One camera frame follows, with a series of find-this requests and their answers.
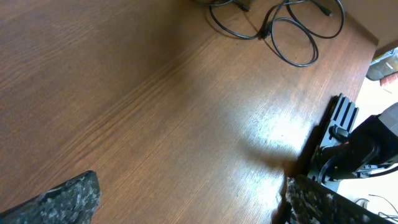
brown panel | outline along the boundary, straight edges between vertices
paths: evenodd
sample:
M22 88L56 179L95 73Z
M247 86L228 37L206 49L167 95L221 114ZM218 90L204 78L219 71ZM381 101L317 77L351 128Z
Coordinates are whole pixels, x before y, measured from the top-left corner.
M276 3L254 2L248 18L259 27ZM376 48L347 21L296 68L264 41L220 35L191 1L15 4L0 23L0 210L93 169L94 223L269 222L330 97L356 99ZM255 33L236 12L216 11ZM320 32L339 23L312 16ZM298 29L277 35L311 57Z

power cord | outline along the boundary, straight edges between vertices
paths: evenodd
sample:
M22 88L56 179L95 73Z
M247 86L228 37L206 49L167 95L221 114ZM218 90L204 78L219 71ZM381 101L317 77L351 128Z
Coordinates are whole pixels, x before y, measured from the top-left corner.
M273 7L271 7L271 8L269 9L269 11L268 11L268 13L266 14L266 17L265 17L265 19L264 19L264 22L262 23L262 26L261 26L261 28L259 29L259 32L258 32L256 35L254 35L254 36L247 36L247 35L238 34L238 33L236 33L236 32L233 32L233 31L229 30L227 27L225 27L225 26L216 18L216 16L215 16L214 13L213 13L213 8L214 8L214 7L225 6L225 5L230 4L230 3L234 3L235 5L237 5L237 6L238 6L242 11L244 11L244 12L248 12L248 11L250 10L250 7L247 6L246 4L244 4L244 3L242 3L242 2L240 2L240 1L238 1L238 0L227 0L227 1L224 1L224 2L222 2L222 3L216 3L216 2L219 2L219 0L215 0L215 1L213 1L212 3L210 3L210 4L203 3L203 2L200 2L200 1L198 1L198 0L194 0L194 1L197 2L197 3L199 3L199 4L201 4L202 6L209 7L209 11L210 11L211 18L213 18L213 20L217 23L217 25L219 25L219 26L220 26L223 30L225 30L226 32L228 32L228 33L230 33L230 34L232 34L232 35L234 35L234 36L236 36L236 37L239 37L240 39L243 39L243 40L253 40L253 39L257 39L257 38L265 39L265 38L267 38L268 36L271 36L272 44L274 45L275 50L276 50L277 53L279 54L279 57L280 57L282 60L284 60L285 62L287 62L287 63L289 63L289 64L291 64L291 65L293 65L293 66L296 66L296 67L307 67L307 66L310 66L310 65L314 64L314 63L318 60L319 51L318 51L317 44L315 43L315 41L314 41L312 35L314 35L315 37L323 38L323 39L331 39L331 38L334 38L334 37L336 37L336 36L341 32L341 30L343 29L344 23L345 23L345 14L344 14L343 5L341 4L340 0L335 0L335 2L337 3L337 5L338 5L338 7L339 7L340 12L341 12L341 25L340 25L340 28L338 29L338 31L337 31L337 33L336 33L335 35L332 35L332 36L329 36L329 37L316 34L316 33L314 33L313 31L311 31L310 29L306 28L306 27L295 17L294 13L292 12L292 9L290 8L290 5L292 5L292 4L300 4L300 3L303 3L303 2L310 1L310 2L314 3L314 4L324 13L324 15L326 15L326 16L331 16L331 15L332 15L332 12L331 12L328 8L326 8L326 7L322 6L321 4L317 3L315 0L298 0L298 1L292 1L292 2L289 2L289 0L283 0L280 4L275 5L275 6L273 6ZM278 15L279 11L280 11L280 10L282 9L282 7L284 7L284 6L286 6L287 11L289 12L289 14L290 14L290 16L292 17L292 19L286 18L286 17L277 18L277 15ZM272 12L273 10L275 10L275 14L274 14L274 16L272 17L271 21L268 21L268 20L269 20L269 16L270 16L270 14L271 14L271 12ZM291 23L291 24L297 26L300 30L302 30L302 31L305 33L305 35L307 35L308 39L310 40L310 42L311 42L311 44L312 44L312 48L313 48L313 57L312 57L312 59L311 59L311 61L310 61L309 63L295 63L295 62L289 60L289 59L279 50L279 48L278 48L278 46L277 46L277 44L276 44L276 42L275 42L275 40L274 40L274 23L277 22L277 21Z

wood grain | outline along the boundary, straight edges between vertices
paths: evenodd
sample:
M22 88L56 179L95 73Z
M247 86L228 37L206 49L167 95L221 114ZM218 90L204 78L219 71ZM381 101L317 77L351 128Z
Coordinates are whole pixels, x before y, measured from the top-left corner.
M254 2L250 22L276 3ZM255 32L234 9L215 13ZM191 1L5 1L0 19L0 210L93 169L93 223L270 222L330 97L356 99L376 49L347 21L296 68L269 39L219 34ZM305 60L306 37L280 32Z

wooden table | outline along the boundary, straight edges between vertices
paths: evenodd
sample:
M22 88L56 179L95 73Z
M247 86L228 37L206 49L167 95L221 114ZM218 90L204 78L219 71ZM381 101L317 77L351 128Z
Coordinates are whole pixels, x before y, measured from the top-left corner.
M254 2L249 21L278 2ZM233 6L215 12L256 32ZM311 28L338 25L308 13ZM0 210L92 169L93 223L271 221L329 99L356 99L376 44L348 19L297 68L270 39L211 26L189 0L0 2ZM304 34L278 29L281 49L310 58Z

black and white speckled object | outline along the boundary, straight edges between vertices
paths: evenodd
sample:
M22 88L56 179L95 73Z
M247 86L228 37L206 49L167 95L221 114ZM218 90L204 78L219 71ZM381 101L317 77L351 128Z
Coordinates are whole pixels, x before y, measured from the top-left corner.
M304 175L288 179L286 201L297 223L390 223Z
M3 223L89 224L100 203L96 173L87 171L0 214Z

